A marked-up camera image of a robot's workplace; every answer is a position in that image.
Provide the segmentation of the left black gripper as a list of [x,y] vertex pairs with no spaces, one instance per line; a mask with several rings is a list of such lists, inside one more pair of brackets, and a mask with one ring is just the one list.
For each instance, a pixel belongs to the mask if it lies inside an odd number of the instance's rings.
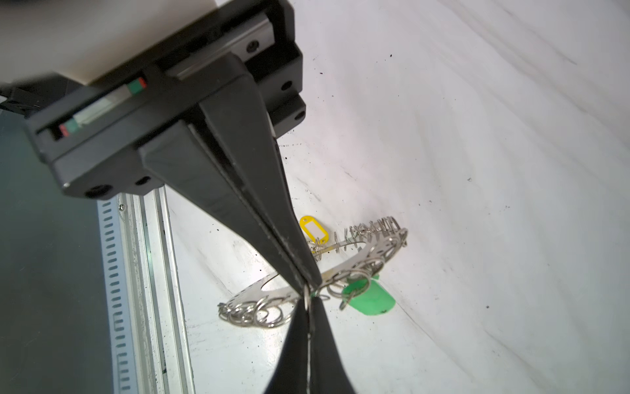
[[[249,75],[218,90],[229,65]],[[248,241],[302,292],[323,278],[272,135],[272,125],[283,136],[305,119],[302,88],[291,4],[232,1],[33,114],[26,132],[65,195],[109,200],[145,195],[163,182]],[[178,121],[202,100],[235,177]]]

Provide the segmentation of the yellow key tag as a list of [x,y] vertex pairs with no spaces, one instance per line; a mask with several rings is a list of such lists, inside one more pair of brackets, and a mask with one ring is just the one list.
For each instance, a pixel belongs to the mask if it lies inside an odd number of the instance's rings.
[[317,246],[326,245],[330,240],[327,230],[313,216],[303,216],[300,218],[299,225],[307,238]]

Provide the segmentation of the round metal key organizer disc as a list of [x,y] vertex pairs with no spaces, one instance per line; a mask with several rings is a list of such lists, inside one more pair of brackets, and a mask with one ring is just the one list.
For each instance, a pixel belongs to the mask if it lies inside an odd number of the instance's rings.
[[[342,238],[335,237],[327,245],[311,244],[315,261],[331,253],[346,259],[335,265],[321,267],[322,284],[311,291],[323,300],[339,300],[343,310],[351,300],[366,293],[387,264],[407,246],[409,231],[393,218],[379,218],[346,228]],[[230,300],[218,305],[221,320],[241,328],[278,328],[290,322],[302,296],[291,286],[269,283],[281,276],[269,274]]]

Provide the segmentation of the green tag inside disc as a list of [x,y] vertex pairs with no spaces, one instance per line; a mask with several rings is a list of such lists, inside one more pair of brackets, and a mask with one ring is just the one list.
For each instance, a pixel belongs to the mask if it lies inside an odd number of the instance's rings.
[[361,279],[348,284],[342,291],[343,300],[366,316],[377,316],[393,310],[395,298],[380,284],[380,276],[370,280]]

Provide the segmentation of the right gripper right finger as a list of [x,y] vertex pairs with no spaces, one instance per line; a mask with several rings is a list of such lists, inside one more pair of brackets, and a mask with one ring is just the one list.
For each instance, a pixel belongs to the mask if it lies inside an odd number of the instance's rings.
[[323,301],[310,299],[308,308],[310,334],[310,393],[355,393],[336,347]]

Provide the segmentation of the aluminium mounting rail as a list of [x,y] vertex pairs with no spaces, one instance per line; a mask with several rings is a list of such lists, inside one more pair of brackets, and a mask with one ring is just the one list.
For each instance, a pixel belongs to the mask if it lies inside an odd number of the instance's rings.
[[195,392],[165,188],[97,206],[113,391]]

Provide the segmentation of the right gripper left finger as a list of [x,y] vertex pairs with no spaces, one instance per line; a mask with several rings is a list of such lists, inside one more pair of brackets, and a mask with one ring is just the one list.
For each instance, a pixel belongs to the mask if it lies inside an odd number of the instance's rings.
[[308,314],[299,300],[265,394],[305,394],[308,387]]

